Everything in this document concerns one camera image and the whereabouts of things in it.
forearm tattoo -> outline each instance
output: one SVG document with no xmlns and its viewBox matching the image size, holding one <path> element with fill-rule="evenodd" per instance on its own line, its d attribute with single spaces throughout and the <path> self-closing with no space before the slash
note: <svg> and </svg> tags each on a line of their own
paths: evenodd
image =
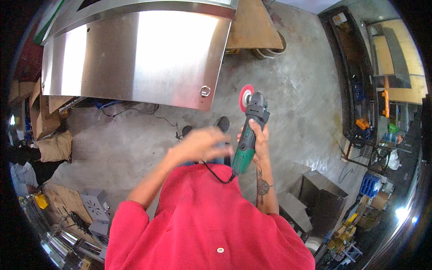
<svg viewBox="0 0 432 270">
<path fill-rule="evenodd" d="M 261 196 L 261 205 L 264 205 L 264 195 L 269 193 L 270 187 L 272 186 L 273 185 L 269 185 L 269 183 L 263 179 L 263 172 L 257 170 L 257 196 Z"/>
</svg>

left hand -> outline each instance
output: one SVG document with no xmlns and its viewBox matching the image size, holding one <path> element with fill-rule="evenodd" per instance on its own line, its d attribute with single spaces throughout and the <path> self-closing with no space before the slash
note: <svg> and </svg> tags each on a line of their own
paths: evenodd
<svg viewBox="0 0 432 270">
<path fill-rule="evenodd" d="M 171 148 L 168 154 L 179 164 L 186 161 L 209 161 L 234 153 L 231 146 L 215 147 L 217 143 L 227 141 L 230 141 L 230 137 L 217 127 L 192 130 L 184 140 Z"/>
</svg>

stainless steel hood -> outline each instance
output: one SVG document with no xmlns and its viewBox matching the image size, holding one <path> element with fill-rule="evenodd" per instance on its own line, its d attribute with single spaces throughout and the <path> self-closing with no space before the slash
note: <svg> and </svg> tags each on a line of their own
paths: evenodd
<svg viewBox="0 0 432 270">
<path fill-rule="evenodd" d="M 66 1 L 44 38 L 43 94 L 209 111 L 238 0 L 118 3 Z"/>
</svg>

hand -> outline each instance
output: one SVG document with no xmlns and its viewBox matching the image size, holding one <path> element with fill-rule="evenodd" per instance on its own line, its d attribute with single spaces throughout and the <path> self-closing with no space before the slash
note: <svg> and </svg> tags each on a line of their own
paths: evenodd
<svg viewBox="0 0 432 270">
<path fill-rule="evenodd" d="M 178 164 L 186 161 L 209 161 L 230 156 L 234 153 L 231 146 L 215 147 L 217 143 L 230 141 L 217 127 L 192 130 L 178 145 L 168 151 Z"/>
<path fill-rule="evenodd" d="M 269 155 L 269 129 L 268 123 L 264 125 L 264 129 L 261 130 L 261 126 L 255 122 L 253 119 L 249 120 L 249 126 L 255 133 L 255 155 L 252 160 L 255 162 L 257 167 L 261 166 L 261 162 L 270 162 Z M 237 142 L 240 141 L 241 132 L 243 131 L 241 127 L 240 134 L 237 135 Z"/>
</svg>

light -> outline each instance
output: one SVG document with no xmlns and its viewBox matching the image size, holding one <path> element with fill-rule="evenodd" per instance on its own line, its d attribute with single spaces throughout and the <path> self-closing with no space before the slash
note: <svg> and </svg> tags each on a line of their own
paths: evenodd
<svg viewBox="0 0 432 270">
<path fill-rule="evenodd" d="M 399 219 L 399 223 L 403 223 L 408 218 L 410 211 L 407 208 L 399 208 L 394 213 Z"/>
</svg>

